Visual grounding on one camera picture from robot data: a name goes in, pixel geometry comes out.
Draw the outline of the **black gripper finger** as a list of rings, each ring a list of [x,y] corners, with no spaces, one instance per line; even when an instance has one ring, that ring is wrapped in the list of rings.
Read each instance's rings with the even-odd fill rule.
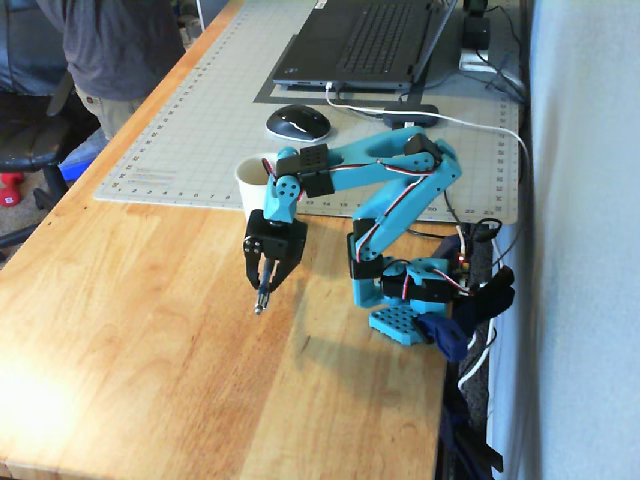
[[[262,242],[252,236],[246,236],[243,240],[243,253],[245,258],[246,277],[255,290],[259,289],[259,262],[262,256]]]
[[[292,273],[298,266],[299,262],[295,260],[282,259],[277,262],[275,272],[271,277],[269,284],[269,292],[275,292],[282,282]]]

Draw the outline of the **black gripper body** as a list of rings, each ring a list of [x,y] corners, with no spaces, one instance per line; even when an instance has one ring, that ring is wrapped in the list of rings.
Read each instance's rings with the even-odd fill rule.
[[[261,240],[262,256],[265,258],[300,262],[307,231],[307,224],[297,219],[292,223],[272,222],[264,218],[262,210],[255,209],[249,216],[245,237],[252,236]]]

